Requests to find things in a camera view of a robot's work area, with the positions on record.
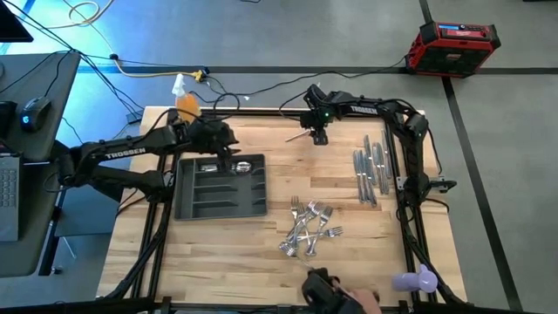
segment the purple object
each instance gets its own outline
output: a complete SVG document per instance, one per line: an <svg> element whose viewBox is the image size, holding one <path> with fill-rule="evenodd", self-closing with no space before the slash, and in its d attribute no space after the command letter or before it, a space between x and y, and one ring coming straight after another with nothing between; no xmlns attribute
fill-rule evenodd
<svg viewBox="0 0 558 314"><path fill-rule="evenodd" d="M426 293L436 291L438 278L433 272L428 270L425 265L420 264L420 273L404 273L395 275L391 280L395 291L417 291L422 290Z"/></svg>

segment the orange bottle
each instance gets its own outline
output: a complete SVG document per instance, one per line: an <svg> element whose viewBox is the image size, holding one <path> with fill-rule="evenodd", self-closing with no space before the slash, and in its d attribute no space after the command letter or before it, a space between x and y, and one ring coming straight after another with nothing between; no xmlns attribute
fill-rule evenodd
<svg viewBox="0 0 558 314"><path fill-rule="evenodd" d="M173 94L176 96L174 105L183 111L179 111L182 120L188 123L194 122L195 117L201 116L201 108L194 95L184 91L184 76L178 74L174 82Z"/></svg>

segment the silver fork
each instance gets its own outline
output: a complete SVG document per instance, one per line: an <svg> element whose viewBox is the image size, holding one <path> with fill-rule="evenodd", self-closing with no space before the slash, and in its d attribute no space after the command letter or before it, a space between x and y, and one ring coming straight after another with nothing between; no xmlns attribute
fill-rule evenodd
<svg viewBox="0 0 558 314"><path fill-rule="evenodd" d="M308 236L299 236L298 241L304 239L312 239L315 237L336 237L343 234L343 227L335 227L331 229L324 230L323 232L316 234L316 235L308 235Z"/></svg>
<svg viewBox="0 0 558 314"><path fill-rule="evenodd" d="M323 227L328 223L331 218L331 214L333 214L333 207L326 207L323 212L320 214L320 225L317 228L316 233L320 234L322 232ZM317 237L314 238L312 244L306 249L306 256L316 256L316 243Z"/></svg>
<svg viewBox="0 0 558 314"><path fill-rule="evenodd" d="M304 213L306 212L304 210L304 206L300 202L297 204L296 209L297 209L298 215L300 215L300 216L303 216ZM304 234L306 236L310 236L310 232L308 231L308 226L306 226L306 224L304 224L303 227L304 227ZM308 242L308 245L310 245L310 239L307 238L306 241Z"/></svg>
<svg viewBox="0 0 558 314"><path fill-rule="evenodd" d="M287 234L287 242L291 243L293 238L295 237L295 229L298 228L299 225L306 225L309 221L316 218L323 210L323 203L320 201L310 201L308 206L306 207L306 211L304 212L303 217L299 217L298 222L296 223L295 227L293 227L290 232Z"/></svg>
<svg viewBox="0 0 558 314"><path fill-rule="evenodd" d="M296 222L297 222L297 218L298 218L298 196L291 196L290 198L290 213L293 215L293 218L295 219L295 226L296 226ZM293 247L296 249L298 248L298 240L296 239L295 241L293 241Z"/></svg>
<svg viewBox="0 0 558 314"><path fill-rule="evenodd" d="M308 262L304 261L302 258L300 258L300 256L298 256L298 254L296 253L296 249L293 248L292 245L290 245L289 243L287 242L279 243L279 249L283 251L288 257L296 257L301 263L304 264L304 266L310 268L311 270L314 269L312 265L308 264Z"/></svg>

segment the red portable battery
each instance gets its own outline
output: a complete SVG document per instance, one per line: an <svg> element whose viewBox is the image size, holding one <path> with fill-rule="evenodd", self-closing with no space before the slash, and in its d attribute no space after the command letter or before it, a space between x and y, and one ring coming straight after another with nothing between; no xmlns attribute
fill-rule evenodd
<svg viewBox="0 0 558 314"><path fill-rule="evenodd" d="M420 26L405 64L411 74L465 78L498 47L494 25L430 22Z"/></svg>

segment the knife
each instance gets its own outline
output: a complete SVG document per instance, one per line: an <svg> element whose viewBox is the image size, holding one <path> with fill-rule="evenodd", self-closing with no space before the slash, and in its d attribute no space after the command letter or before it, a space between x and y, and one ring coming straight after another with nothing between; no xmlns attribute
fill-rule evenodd
<svg viewBox="0 0 558 314"><path fill-rule="evenodd" d="M358 201L364 202L363 191L360 187L360 167L358 166L358 153L357 151L352 152L352 164L355 167L355 173L357 174L357 187L358 187Z"/></svg>
<svg viewBox="0 0 558 314"><path fill-rule="evenodd" d="M376 199L376 196L374 195L374 187L372 186L372 178L371 178L371 169L369 167L369 163L368 160L365 159L364 157L364 152L360 151L360 160L362 161L360 166L362 167L362 169L364 170L364 181L366 183L366 195L367 195L367 200L370 202L370 204L372 205L372 207L376 207L378 205L378 200Z"/></svg>
<svg viewBox="0 0 558 314"><path fill-rule="evenodd" d="M372 144L372 158L374 160L374 166L376 167L377 175L378 175L378 185L380 187L380 193L386 194L385 192L385 185L384 185L384 176L382 171L382 161L380 159L381 154L381 147L379 147L379 143Z"/></svg>
<svg viewBox="0 0 558 314"><path fill-rule="evenodd" d="M382 129L382 146L384 147L385 156L385 176L391 179L390 151L387 149L387 132Z"/></svg>
<svg viewBox="0 0 558 314"><path fill-rule="evenodd" d="M372 171L374 166L372 164L372 148L370 146L370 138L368 137L368 134L364 136L364 149L366 150L366 167L370 169L371 183L372 185L376 185L378 183L376 181L376 175L374 175L374 171Z"/></svg>
<svg viewBox="0 0 558 314"><path fill-rule="evenodd" d="M366 177L366 170L364 169L364 153L362 150L357 152L358 171L361 174L361 182L363 187L363 200L370 201L370 192L368 191L368 178Z"/></svg>
<svg viewBox="0 0 558 314"><path fill-rule="evenodd" d="M384 150L382 149L382 145L380 143L376 143L378 147L378 160L379 160L379 170L380 176L382 177L382 189L384 190L384 194L387 195L390 193L390 184L387 180L387 175L385 173L385 163L384 163Z"/></svg>

